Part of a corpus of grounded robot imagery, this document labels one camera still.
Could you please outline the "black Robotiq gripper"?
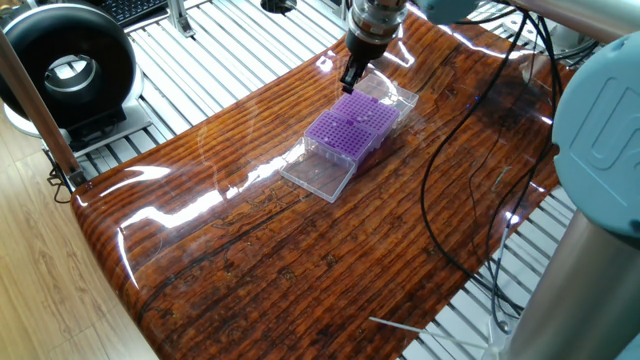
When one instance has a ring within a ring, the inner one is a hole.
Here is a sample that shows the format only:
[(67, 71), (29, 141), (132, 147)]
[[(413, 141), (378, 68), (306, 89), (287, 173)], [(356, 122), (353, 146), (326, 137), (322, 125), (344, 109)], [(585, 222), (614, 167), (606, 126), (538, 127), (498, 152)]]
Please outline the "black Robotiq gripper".
[(360, 39), (351, 30), (346, 33), (345, 44), (350, 52), (350, 58), (346, 63), (340, 82), (342, 90), (347, 94), (351, 94), (355, 83), (360, 81), (366, 74), (370, 65), (369, 61), (380, 58), (385, 53), (388, 44), (367, 42)]

